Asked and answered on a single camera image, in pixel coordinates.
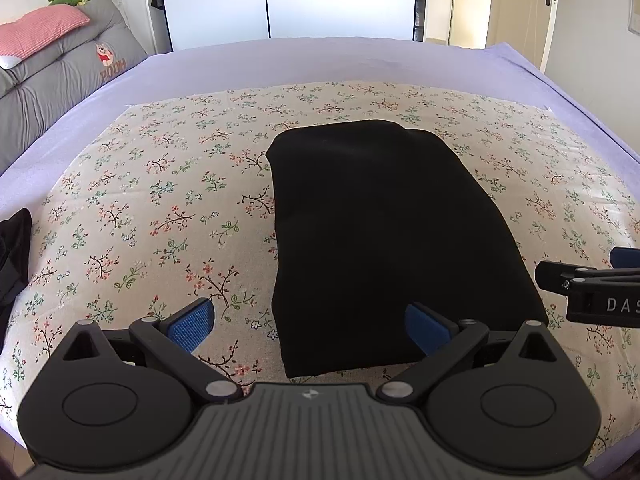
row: black folded cloth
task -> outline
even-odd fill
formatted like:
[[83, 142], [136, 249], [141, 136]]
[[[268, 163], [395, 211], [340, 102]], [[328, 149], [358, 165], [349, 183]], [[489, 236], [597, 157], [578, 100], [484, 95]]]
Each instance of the black folded cloth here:
[[0, 222], [0, 350], [14, 300], [29, 283], [31, 215], [21, 209]]
[[379, 120], [295, 128], [267, 158], [287, 377], [422, 358], [404, 332], [411, 301], [492, 330], [548, 324], [500, 211], [432, 133]]

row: winnie the pooh embroidery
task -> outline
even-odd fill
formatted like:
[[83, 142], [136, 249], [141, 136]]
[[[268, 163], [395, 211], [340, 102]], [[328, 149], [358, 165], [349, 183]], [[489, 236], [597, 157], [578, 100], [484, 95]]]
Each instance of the winnie the pooh embroidery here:
[[95, 50], [98, 54], [98, 59], [104, 66], [110, 66], [113, 63], [113, 52], [105, 43], [96, 43]]

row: bed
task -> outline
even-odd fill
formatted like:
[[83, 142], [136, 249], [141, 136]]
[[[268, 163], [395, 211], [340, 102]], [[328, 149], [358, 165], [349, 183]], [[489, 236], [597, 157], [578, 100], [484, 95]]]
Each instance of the bed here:
[[[640, 158], [506, 44], [301, 38], [152, 56], [0, 176], [0, 218], [26, 206], [34, 220], [31, 284], [0, 356], [2, 427], [20, 442], [20, 400], [75, 320], [123, 328], [204, 294], [221, 317], [195, 354], [246, 387], [287, 380], [269, 313], [277, 243], [264, 151], [292, 126], [373, 117], [455, 150], [531, 272], [542, 258], [602, 267], [613, 244], [640, 242]], [[600, 403], [590, 469], [603, 477], [640, 446], [636, 331], [572, 325], [564, 301], [542, 297]], [[397, 370], [330, 379], [375, 384]]]

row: gray headboard cushion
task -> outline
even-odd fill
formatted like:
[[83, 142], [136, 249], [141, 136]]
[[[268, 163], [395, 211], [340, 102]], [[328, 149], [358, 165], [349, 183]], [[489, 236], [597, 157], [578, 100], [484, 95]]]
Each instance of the gray headboard cushion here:
[[146, 59], [111, 0], [91, 0], [82, 12], [89, 25], [0, 69], [0, 174], [68, 110]]

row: floral fabric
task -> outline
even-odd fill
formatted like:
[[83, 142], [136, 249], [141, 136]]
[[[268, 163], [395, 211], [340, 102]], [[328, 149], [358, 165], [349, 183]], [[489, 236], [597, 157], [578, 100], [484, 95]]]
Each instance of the floral fabric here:
[[[17, 433], [22, 396], [76, 320], [125, 328], [141, 316], [165, 318], [200, 296], [212, 298], [216, 326], [194, 352], [199, 359], [247, 388], [287, 381], [270, 310], [278, 246], [265, 151], [288, 128], [367, 118], [443, 139], [495, 200], [532, 275], [544, 258], [604, 267], [614, 245], [638, 245], [640, 208], [625, 184], [548, 110], [361, 82], [133, 106], [82, 151], [32, 212], [32, 278], [15, 303], [0, 356], [2, 425]], [[446, 179], [432, 184], [446, 186]], [[393, 232], [390, 226], [375, 243], [394, 243]], [[464, 234], [442, 225], [433, 235]], [[566, 301], [542, 297], [550, 330], [602, 409], [593, 457], [640, 420], [640, 338], [636, 330], [567, 322]], [[291, 381], [376, 387], [401, 369]]]

